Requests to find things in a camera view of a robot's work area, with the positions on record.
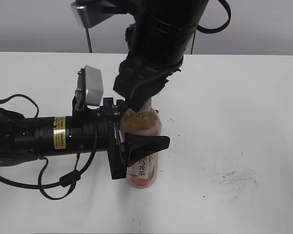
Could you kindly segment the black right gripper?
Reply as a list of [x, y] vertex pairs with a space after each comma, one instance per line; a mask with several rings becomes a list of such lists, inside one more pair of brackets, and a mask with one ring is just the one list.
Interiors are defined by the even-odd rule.
[[144, 58], [128, 54], [119, 65], [113, 90], [126, 98], [126, 106], [138, 112], [147, 101], [161, 92], [167, 77], [180, 70], [183, 60], [173, 65], [159, 65]]

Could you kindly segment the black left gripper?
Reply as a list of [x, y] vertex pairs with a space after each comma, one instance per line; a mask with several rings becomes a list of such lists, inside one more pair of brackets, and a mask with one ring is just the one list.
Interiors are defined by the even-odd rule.
[[119, 122], [128, 110], [122, 99], [114, 100], [111, 97], [103, 98], [103, 105], [97, 109], [90, 109], [85, 101], [72, 100], [72, 117], [70, 125], [70, 147], [79, 152], [90, 152], [85, 165], [79, 170], [82, 175], [90, 167], [95, 154], [106, 151], [108, 155], [111, 178], [113, 180], [126, 178], [126, 167], [131, 167], [139, 160], [165, 150], [170, 145], [168, 136], [139, 136], [125, 134], [125, 165], [119, 152], [120, 142], [117, 137], [115, 123]]

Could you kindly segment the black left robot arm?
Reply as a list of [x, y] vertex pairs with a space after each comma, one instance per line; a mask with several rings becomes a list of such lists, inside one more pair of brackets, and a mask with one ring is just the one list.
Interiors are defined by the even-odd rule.
[[0, 108], [0, 167], [15, 166], [41, 156], [106, 151], [113, 179], [126, 177], [140, 159], [169, 147], [167, 136], [120, 136], [122, 100], [104, 98], [97, 109], [75, 109], [65, 117], [24, 118]]

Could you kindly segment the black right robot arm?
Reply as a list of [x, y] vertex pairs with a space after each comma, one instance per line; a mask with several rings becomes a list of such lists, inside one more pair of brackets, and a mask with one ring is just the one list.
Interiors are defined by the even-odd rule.
[[206, 0], [142, 0], [126, 32], [129, 52], [119, 66], [113, 89], [139, 111], [179, 70]]

